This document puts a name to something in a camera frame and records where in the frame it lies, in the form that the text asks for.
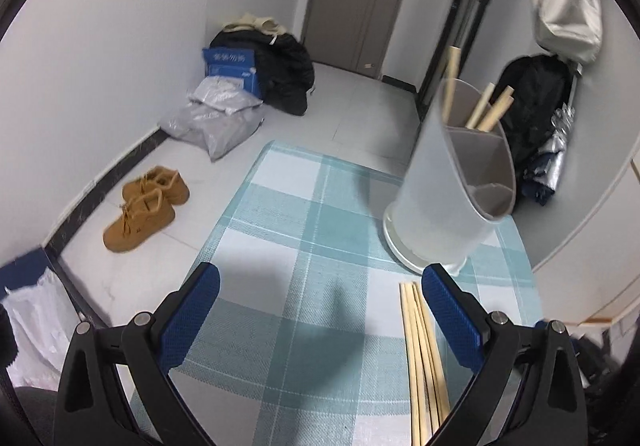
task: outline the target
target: shoe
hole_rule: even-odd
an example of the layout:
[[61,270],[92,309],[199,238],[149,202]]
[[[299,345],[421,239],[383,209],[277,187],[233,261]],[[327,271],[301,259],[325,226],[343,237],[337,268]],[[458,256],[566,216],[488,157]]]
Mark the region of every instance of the shoe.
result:
[[113,252],[135,249],[175,218],[172,205],[159,188],[139,195],[120,207],[120,218],[107,227],[102,235],[104,246]]
[[175,206],[183,205],[189,200],[189,188],[177,171],[163,166],[151,168],[142,177],[122,187],[122,198],[129,202],[136,196],[144,195],[159,188],[164,197]]

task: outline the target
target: wooden stick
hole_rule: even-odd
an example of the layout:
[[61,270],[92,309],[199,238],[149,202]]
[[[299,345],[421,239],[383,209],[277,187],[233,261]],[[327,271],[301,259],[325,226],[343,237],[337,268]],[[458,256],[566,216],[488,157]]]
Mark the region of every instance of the wooden stick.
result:
[[427,444],[431,437],[431,427],[427,424],[427,402],[424,391],[424,370],[422,369],[422,354],[418,345],[418,306],[415,304],[414,293],[410,283],[404,284],[405,296],[410,312],[411,339],[414,345],[415,383],[418,388],[418,418],[420,423],[420,444]]
[[444,95],[444,103],[442,105],[442,123],[446,126],[451,115],[451,107],[453,106],[453,95],[456,93],[456,79],[458,79],[458,70],[460,67],[460,49],[458,47],[449,47],[449,64],[447,65],[447,87]]
[[429,343],[427,341],[427,330],[422,319],[422,311],[419,309],[420,298],[418,297],[418,291],[415,288],[415,283],[411,284],[411,295],[414,297],[415,304],[415,319],[418,325],[418,343],[420,344],[420,355],[422,356],[422,366],[424,367],[424,373],[427,384],[427,396],[429,401],[429,417],[431,421],[431,433],[436,433],[436,430],[440,427],[440,417],[438,416],[438,397],[436,395],[436,388],[434,385],[434,373],[433,373],[433,358],[431,357],[431,350],[429,350]]
[[486,105],[489,104],[489,99],[491,99],[491,94],[494,93],[494,89],[495,85],[492,82],[486,86],[484,92],[482,92],[482,96],[474,108],[473,113],[471,114],[471,117],[466,121],[465,128],[473,130],[476,127],[476,124],[478,124],[478,121],[480,121],[480,118],[486,109]]
[[502,118],[502,116],[507,112],[507,110],[513,104],[513,97],[511,94],[513,93],[513,88],[507,86],[504,91],[498,97],[498,100],[493,105],[492,109],[487,112],[486,116],[480,124],[478,124],[478,129],[480,131],[491,131],[494,129],[494,126],[498,124],[498,121]]
[[406,358],[409,364],[409,397],[411,400],[411,445],[420,445],[420,411],[418,409],[418,387],[415,382],[414,341],[411,333],[411,310],[403,284],[400,284],[400,301],[402,306],[402,323],[404,323],[404,339],[406,340]]
[[429,342],[429,348],[431,349],[431,357],[433,358],[433,370],[435,372],[435,386],[438,398],[438,415],[440,416],[440,423],[443,423],[450,413],[447,381],[444,378],[444,369],[442,368],[442,360],[440,358],[440,351],[438,350],[438,342],[436,341],[436,331],[433,327],[433,321],[431,321],[427,305],[420,293],[419,286],[415,284],[414,288],[419,292],[419,307],[427,330],[427,340]]

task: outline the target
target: black backpack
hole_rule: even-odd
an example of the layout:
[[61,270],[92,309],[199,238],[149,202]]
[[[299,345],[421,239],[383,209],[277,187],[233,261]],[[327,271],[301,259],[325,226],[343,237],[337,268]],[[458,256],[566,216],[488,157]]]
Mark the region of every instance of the black backpack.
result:
[[518,181],[530,158],[551,137],[551,118],[556,108],[569,100],[571,84],[569,66],[546,54],[523,56],[502,71],[491,103],[507,86],[513,88],[513,105],[501,122]]

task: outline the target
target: trash can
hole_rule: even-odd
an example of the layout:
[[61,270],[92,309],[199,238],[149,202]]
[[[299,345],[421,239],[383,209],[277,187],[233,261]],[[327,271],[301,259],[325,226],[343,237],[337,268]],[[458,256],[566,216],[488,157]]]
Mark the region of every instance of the trash can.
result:
[[423,123],[398,197],[383,220],[392,252],[419,274],[440,263],[457,275],[515,202],[513,161],[502,126],[498,122],[487,133],[465,128],[481,94],[459,79],[444,126],[445,82]]

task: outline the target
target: silver bag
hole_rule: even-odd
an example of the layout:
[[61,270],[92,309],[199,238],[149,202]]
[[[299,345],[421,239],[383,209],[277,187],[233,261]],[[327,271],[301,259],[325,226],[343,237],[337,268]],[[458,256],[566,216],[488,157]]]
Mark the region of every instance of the silver bag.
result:
[[159,126],[174,139],[205,149],[214,161],[252,136],[264,120],[264,106],[251,93],[224,80],[207,79],[189,94],[187,105],[162,119]]
[[600,0],[532,0],[536,42],[578,63],[593,63],[602,45]]

